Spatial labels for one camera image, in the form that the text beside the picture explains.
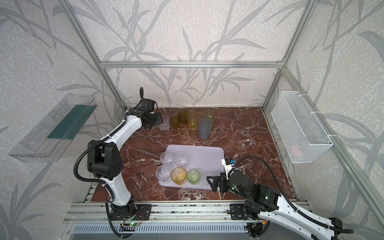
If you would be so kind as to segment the green short glass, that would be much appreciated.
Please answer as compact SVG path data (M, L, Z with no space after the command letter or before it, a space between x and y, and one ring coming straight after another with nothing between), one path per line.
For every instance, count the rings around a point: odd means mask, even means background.
M187 172L187 180L190 184L195 185L200 181L201 173L197 169L191 169Z

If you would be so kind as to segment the amber dotted glass front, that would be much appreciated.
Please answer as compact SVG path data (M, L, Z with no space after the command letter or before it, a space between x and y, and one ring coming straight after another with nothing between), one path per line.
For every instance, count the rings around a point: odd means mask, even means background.
M177 130L180 128L180 118L178 116L174 116L170 118L170 124L174 130Z

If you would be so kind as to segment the lilac plastic tray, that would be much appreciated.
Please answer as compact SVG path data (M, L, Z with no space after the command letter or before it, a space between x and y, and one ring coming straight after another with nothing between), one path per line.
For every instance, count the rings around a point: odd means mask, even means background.
M219 147L204 147L204 146L187 146L187 145L169 145L166 148L166 152L173 153L176 156L179 154L188 155L190 160L187 166L183 167L187 172L191 169L197 169L201 173L200 181L192 185L188 182L187 178L183 185L175 184L172 179L169 183L160 183L162 187L170 188L188 188L199 190L210 190L211 187L208 184L207 176L217 176L223 173L224 167L222 166L222 159L224 159L224 150ZM166 165L175 169L178 166L174 163L172 165Z

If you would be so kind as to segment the yellow short glass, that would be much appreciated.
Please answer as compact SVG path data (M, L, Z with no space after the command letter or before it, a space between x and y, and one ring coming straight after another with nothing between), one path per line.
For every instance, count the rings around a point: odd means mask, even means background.
M187 171L183 167L177 167L171 172L171 179L177 185L183 185L187 178Z

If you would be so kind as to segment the clear faceted glass front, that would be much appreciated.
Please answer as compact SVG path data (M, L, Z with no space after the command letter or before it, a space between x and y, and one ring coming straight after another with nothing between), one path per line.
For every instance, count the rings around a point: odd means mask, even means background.
M162 165L156 170L156 178L160 183L169 183L171 181L171 173L171 167Z

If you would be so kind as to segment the clear faceted glass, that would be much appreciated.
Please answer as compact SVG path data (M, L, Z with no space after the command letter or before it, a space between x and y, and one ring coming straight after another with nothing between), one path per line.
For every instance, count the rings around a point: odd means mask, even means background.
M189 163L189 156L188 155L185 155L185 154L179 154L176 156L176 159L175 159L175 164L178 166L178 167L185 167L188 165Z
M162 165L156 170L156 178L160 183L169 183L171 181L171 173L171 167Z

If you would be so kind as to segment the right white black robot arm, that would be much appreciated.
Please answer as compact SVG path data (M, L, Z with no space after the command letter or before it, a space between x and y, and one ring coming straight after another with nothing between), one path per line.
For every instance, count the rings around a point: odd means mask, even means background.
M339 234L354 234L354 230L343 228L340 219L320 217L293 203L282 188L255 183L238 169L239 163L233 158L222 159L225 171L206 179L213 192L231 192L245 199L245 218L275 223L307 240L336 240Z

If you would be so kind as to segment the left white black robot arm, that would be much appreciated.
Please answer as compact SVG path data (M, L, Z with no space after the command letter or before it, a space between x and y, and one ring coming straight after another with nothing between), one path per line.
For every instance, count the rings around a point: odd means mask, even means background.
M100 140L90 141L74 164L76 179L102 184L111 197L107 206L125 219L133 217L138 211L122 176L120 149L140 128L151 130L164 122L157 107L156 101L144 97L144 88L141 87L139 103L125 112L124 119L112 132Z

